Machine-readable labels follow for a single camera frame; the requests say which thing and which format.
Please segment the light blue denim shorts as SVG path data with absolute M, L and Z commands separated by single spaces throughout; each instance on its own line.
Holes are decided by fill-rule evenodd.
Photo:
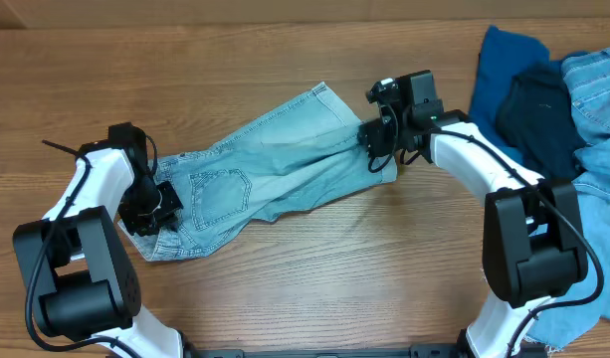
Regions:
M 206 150 L 158 161 L 182 209 L 173 228 L 129 235 L 149 262 L 207 257 L 252 220 L 273 222 L 396 180 L 393 161 L 369 171 L 360 119 L 324 83 L 249 122 Z

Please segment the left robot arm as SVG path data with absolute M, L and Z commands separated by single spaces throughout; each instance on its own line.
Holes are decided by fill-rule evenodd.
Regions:
M 174 228 L 182 204 L 155 183 L 155 146 L 142 129 L 113 125 L 106 139 L 70 153 L 76 172 L 44 217 L 17 227 L 13 246 L 26 286 L 25 323 L 50 352 L 101 345 L 117 357 L 194 357 L 184 334 L 141 303 L 139 280 L 115 229 L 134 236 Z

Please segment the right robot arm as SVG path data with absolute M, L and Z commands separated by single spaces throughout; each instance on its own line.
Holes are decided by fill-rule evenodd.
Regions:
M 577 193 L 511 160 L 462 111 L 445 110 L 422 71 L 381 80 L 366 93 L 376 118 L 360 126 L 371 172 L 424 158 L 458 179 L 484 207 L 482 266 L 489 295 L 454 343 L 416 344 L 412 357 L 543 357 L 523 338 L 545 310 L 588 274 Z

